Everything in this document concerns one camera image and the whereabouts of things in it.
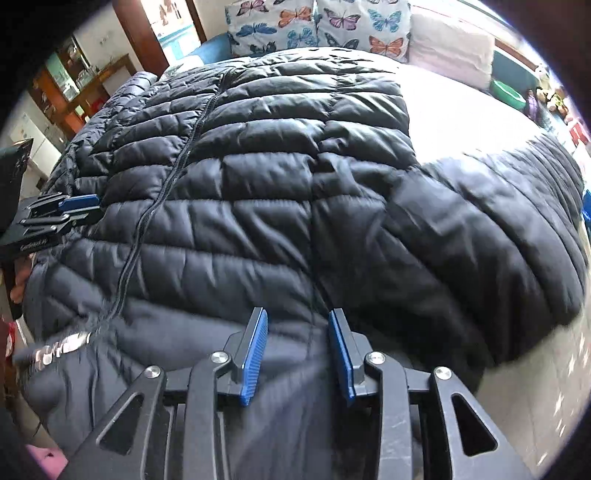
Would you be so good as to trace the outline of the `person's left hand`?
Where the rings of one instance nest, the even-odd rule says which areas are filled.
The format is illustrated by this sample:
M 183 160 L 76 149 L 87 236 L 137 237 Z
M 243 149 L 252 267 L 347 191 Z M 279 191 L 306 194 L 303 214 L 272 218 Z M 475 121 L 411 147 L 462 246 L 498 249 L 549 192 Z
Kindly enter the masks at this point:
M 15 285 L 10 291 L 10 299 L 15 304 L 21 304 L 24 298 L 26 284 L 33 268 L 33 255 L 21 257 L 14 263 L 15 265 Z

